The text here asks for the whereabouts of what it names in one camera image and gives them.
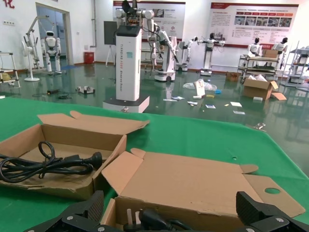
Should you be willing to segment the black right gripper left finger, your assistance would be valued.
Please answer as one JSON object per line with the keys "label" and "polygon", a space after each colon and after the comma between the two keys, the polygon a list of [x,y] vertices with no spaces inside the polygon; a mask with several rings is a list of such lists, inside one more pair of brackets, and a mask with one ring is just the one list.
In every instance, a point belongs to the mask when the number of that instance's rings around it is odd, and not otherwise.
{"label": "black right gripper left finger", "polygon": [[73,203],[57,217],[26,229],[27,232],[92,232],[100,223],[104,193],[97,190],[86,201]]}

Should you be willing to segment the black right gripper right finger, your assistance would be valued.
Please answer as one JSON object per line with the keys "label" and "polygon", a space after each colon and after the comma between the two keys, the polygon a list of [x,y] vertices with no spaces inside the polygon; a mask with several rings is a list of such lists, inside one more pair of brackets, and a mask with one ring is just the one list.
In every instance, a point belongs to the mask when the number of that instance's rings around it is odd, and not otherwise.
{"label": "black right gripper right finger", "polygon": [[236,212],[244,225],[238,232],[309,232],[307,224],[274,205],[255,201],[244,191],[236,194]]}

